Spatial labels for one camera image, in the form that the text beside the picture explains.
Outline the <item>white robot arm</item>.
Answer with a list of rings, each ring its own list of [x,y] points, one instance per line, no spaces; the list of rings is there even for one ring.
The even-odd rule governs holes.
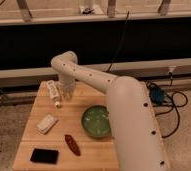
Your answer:
[[[72,51],[55,56],[63,92],[77,80],[105,94],[106,107],[120,171],[170,171],[170,163],[145,85],[130,76],[117,76],[78,64]]]

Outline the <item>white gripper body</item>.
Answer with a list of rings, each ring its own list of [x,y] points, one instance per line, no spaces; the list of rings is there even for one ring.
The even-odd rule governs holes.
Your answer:
[[[68,83],[59,82],[58,85],[59,85],[59,88],[60,88],[60,91],[61,91],[63,98],[66,101],[71,101],[72,97],[73,97],[73,93],[74,93],[75,88],[76,88],[76,82],[75,81],[71,81]]]

